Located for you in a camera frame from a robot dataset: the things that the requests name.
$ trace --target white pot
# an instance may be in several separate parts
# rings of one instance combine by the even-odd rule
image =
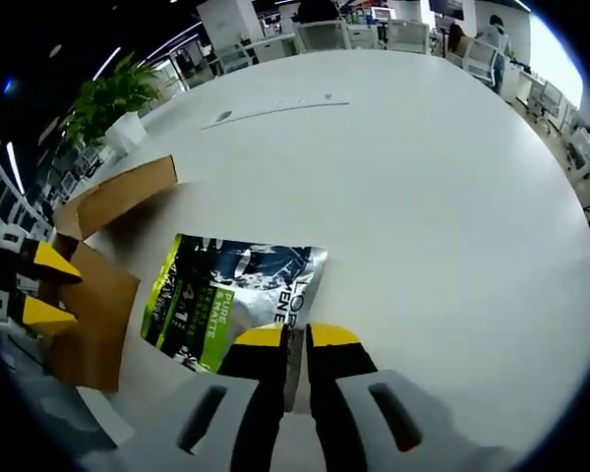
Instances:
[[[138,147],[147,137],[147,130],[138,112],[125,113],[105,132],[103,141],[119,155],[125,155]]]

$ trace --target brown cardboard flap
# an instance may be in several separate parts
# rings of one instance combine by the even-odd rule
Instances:
[[[109,179],[67,202],[55,213],[57,232],[85,240],[137,204],[177,183],[168,155]]]
[[[50,370],[70,384],[116,391],[125,331],[140,282],[85,243],[79,244],[70,262],[83,282],[62,286],[59,298],[78,323],[46,341]]]

